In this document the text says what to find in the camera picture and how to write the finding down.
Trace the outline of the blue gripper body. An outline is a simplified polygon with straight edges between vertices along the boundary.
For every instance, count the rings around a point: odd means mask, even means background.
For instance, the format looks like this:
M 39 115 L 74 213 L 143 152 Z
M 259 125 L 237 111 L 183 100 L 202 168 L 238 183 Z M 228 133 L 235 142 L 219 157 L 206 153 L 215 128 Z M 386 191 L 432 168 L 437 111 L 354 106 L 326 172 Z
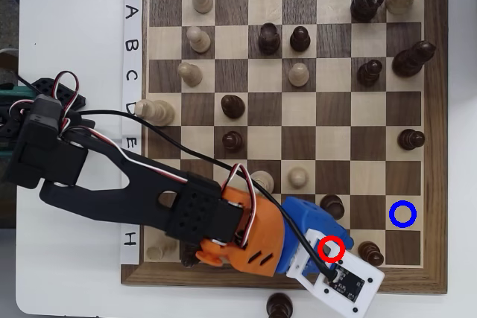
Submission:
M 282 203 L 282 207 L 291 216 L 303 234 L 308 229 L 314 229 L 322 232 L 324 235 L 339 237 L 344 242 L 347 250 L 353 248 L 353 239 L 349 236 L 347 230 L 320 206 L 296 197 L 287 197 Z M 286 273 L 299 244 L 298 239 L 286 221 L 284 221 L 284 226 L 285 234 L 282 255 L 278 262 L 276 273 Z

